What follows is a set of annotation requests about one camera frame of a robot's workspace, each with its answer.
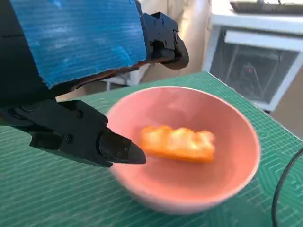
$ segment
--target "bowl rim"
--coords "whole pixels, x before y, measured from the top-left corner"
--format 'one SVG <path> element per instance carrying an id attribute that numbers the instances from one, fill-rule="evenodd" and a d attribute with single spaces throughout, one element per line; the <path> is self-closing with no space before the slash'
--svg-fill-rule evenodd
<path id="1" fill-rule="evenodd" d="M 113 166 L 110 168 L 111 173 L 116 177 L 116 179 L 127 189 L 129 190 L 131 193 L 134 193 L 135 195 L 139 196 L 139 197 L 145 197 L 148 196 L 148 200 L 154 201 L 154 200 L 159 200 L 162 201 L 164 203 L 170 203 L 170 204 L 176 204 L 176 202 L 181 205 L 181 206 L 187 206 L 187 205 L 191 205 L 191 206 L 199 206 L 201 204 L 209 204 L 209 203 L 214 203 L 214 202 L 218 202 L 218 201 L 224 201 L 232 196 L 234 196 L 235 194 L 237 194 L 239 191 L 241 191 L 243 188 L 245 188 L 250 181 L 252 180 L 252 178 L 254 177 L 254 175 L 257 173 L 260 161 L 261 161 L 261 145 L 260 145 L 260 141 L 258 139 L 256 130 L 254 129 L 254 127 L 251 125 L 250 121 L 244 116 L 244 114 L 242 114 L 237 108 L 235 108 L 233 105 L 229 104 L 228 102 L 226 102 L 225 100 L 212 95 L 208 92 L 205 91 L 201 91 L 198 89 L 194 89 L 194 88 L 190 88 L 190 87 L 182 87 L 182 86 L 157 86 L 157 87 L 149 87 L 149 88 L 143 88 L 141 90 L 138 91 L 134 91 L 124 97 L 122 97 L 121 99 L 119 99 L 107 112 L 106 116 L 108 117 L 108 120 L 110 120 L 110 115 L 111 113 L 115 112 L 115 110 L 123 103 L 125 102 L 127 99 L 131 98 L 131 96 L 144 92 L 146 90 L 152 90 L 152 89 L 159 89 L 159 88 L 181 88 L 181 89 L 187 89 L 187 90 L 193 90 L 196 92 L 200 92 L 200 93 L 204 93 L 207 96 L 211 96 L 223 103 L 225 103 L 226 105 L 228 105 L 230 108 L 232 108 L 247 124 L 247 126 L 250 128 L 251 132 L 253 132 L 252 136 L 254 141 L 257 142 L 257 159 L 255 160 L 255 164 L 253 169 L 251 170 L 250 174 L 246 177 L 246 179 L 239 184 L 237 187 L 233 188 L 232 190 L 229 190 L 228 192 L 223 192 L 220 193 L 216 196 L 210 196 L 207 198 L 203 198 L 203 199 L 180 199 L 180 198 L 176 198 L 176 197 L 170 197 L 170 196 L 154 196 L 151 192 L 147 192 L 146 189 L 142 186 L 134 186 L 133 184 L 124 184 L 124 180 L 123 178 L 120 176 L 120 174 L 116 171 L 115 168 L 115 164 L 113 164 Z"/>

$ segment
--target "screw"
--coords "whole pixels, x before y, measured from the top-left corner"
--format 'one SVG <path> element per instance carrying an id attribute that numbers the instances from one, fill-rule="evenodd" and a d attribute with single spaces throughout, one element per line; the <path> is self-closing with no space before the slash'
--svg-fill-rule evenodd
<path id="1" fill-rule="evenodd" d="M 78 110 L 78 111 L 76 112 L 76 116 L 77 116 L 79 119 L 81 119 L 81 118 L 83 117 L 83 111 L 82 111 L 82 110 Z"/>
<path id="2" fill-rule="evenodd" d="M 71 143 L 71 141 L 72 141 L 72 135 L 67 135 L 67 136 L 65 137 L 65 141 L 66 141 L 67 143 Z"/>
<path id="3" fill-rule="evenodd" d="M 178 34 L 175 33 L 175 42 L 178 43 Z"/>

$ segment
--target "cutting mat grid lines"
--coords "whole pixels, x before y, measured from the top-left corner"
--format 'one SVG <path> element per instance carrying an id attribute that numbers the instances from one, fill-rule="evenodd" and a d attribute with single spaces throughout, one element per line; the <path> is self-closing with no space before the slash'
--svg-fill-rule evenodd
<path id="1" fill-rule="evenodd" d="M 108 169 L 75 163 L 30 148 L 30 137 L 0 127 L 0 226 L 9 227 L 269 227 L 272 196 L 302 141 L 208 73 L 155 81 L 83 97 L 106 113 L 119 99 L 155 86 L 182 86 L 214 94 L 252 123 L 262 146 L 259 170 L 236 196 L 204 213 L 175 216 L 136 202 Z M 281 227 L 303 226 L 303 160 L 285 181 L 278 205 Z"/>

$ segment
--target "orange food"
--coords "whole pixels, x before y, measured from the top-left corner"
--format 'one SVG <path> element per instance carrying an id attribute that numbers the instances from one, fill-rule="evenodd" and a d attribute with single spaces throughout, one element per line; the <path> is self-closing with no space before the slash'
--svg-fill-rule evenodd
<path id="1" fill-rule="evenodd" d="M 146 127 L 141 132 L 141 148 L 146 154 L 193 162 L 214 159 L 214 135 L 187 128 Z"/>

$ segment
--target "black cable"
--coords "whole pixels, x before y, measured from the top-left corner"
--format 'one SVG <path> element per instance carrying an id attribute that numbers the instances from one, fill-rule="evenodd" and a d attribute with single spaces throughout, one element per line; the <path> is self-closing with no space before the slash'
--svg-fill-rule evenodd
<path id="1" fill-rule="evenodd" d="M 290 171 L 290 169 L 293 167 L 294 163 L 296 162 L 296 160 L 298 160 L 298 158 L 303 154 L 303 148 L 301 148 L 294 156 L 293 158 L 289 161 L 289 163 L 287 164 L 285 170 L 283 171 L 279 183 L 276 186 L 276 191 L 274 194 L 274 198 L 273 198 L 273 203 L 271 205 L 271 220 L 273 222 L 273 227 L 278 227 L 278 220 L 276 218 L 276 209 L 278 206 L 278 199 L 279 199 L 279 195 L 281 192 L 281 189 L 283 187 L 283 183 Z"/>

